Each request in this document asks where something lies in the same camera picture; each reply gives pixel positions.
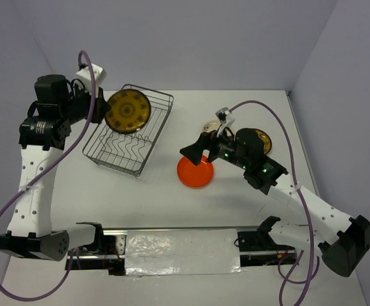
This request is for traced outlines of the orange plate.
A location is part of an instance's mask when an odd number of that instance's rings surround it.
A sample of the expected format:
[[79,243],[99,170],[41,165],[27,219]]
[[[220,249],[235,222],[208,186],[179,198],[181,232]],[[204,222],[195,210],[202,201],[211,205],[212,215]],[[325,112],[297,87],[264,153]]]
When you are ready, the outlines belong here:
[[192,164],[186,157],[182,157],[176,166],[176,174],[182,184],[191,188],[202,188],[208,185],[214,177],[214,166],[202,156],[201,163]]

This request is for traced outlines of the yellow patterned plate brown rim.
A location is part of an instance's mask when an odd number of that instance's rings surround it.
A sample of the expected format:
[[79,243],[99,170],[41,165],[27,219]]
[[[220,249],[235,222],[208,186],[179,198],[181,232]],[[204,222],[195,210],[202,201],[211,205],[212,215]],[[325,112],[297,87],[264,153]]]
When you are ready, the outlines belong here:
[[272,149],[272,146],[273,146],[271,138],[269,137],[269,135],[267,133],[265,133],[261,129],[255,129],[255,132],[264,144],[264,153],[265,153],[265,155],[269,154],[271,149]]

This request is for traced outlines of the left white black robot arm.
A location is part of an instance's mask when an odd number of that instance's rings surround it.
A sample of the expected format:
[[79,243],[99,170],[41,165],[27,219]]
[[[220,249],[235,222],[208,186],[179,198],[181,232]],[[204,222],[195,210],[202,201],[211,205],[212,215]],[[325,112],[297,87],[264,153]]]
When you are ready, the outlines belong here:
[[73,238],[72,229],[52,229],[51,210],[59,163],[76,144],[65,148],[71,126],[81,120],[98,124],[110,109],[100,87],[103,77],[78,72],[68,80],[63,75],[37,79],[33,102],[19,127],[22,171],[15,206],[5,233],[0,234],[0,251],[17,258],[62,260],[74,246],[83,245],[99,254],[106,245],[101,225],[83,222]]

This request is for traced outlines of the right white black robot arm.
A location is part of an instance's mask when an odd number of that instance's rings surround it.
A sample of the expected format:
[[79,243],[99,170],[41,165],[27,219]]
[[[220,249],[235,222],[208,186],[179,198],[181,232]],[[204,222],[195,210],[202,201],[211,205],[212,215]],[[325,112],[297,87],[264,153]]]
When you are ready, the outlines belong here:
[[260,226],[259,245],[291,245],[312,250],[334,273],[349,277],[370,249],[370,222],[363,215],[352,217],[295,183],[285,167],[264,152],[264,142],[252,128],[235,135],[203,132],[197,141],[180,149],[180,154],[193,165],[201,163],[204,151],[207,162],[222,159],[241,168],[250,186],[279,201],[291,211],[302,213],[308,232],[289,225],[280,217],[268,217]]

